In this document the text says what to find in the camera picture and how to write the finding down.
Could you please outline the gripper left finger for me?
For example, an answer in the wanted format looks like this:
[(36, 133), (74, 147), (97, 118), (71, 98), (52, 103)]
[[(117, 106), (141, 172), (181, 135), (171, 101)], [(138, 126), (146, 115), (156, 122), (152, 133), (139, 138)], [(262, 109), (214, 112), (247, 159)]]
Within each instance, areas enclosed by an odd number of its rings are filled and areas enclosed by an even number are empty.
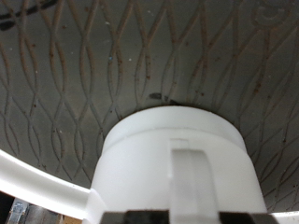
[(129, 210), (105, 212), (101, 224), (170, 224), (167, 210)]

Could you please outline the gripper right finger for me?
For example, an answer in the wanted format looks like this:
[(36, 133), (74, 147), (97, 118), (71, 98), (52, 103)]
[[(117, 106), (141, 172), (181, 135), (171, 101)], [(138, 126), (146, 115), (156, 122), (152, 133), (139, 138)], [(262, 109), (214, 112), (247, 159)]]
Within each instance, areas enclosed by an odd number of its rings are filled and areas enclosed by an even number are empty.
[(250, 214), (220, 212), (221, 224), (278, 224), (278, 221), (268, 214)]

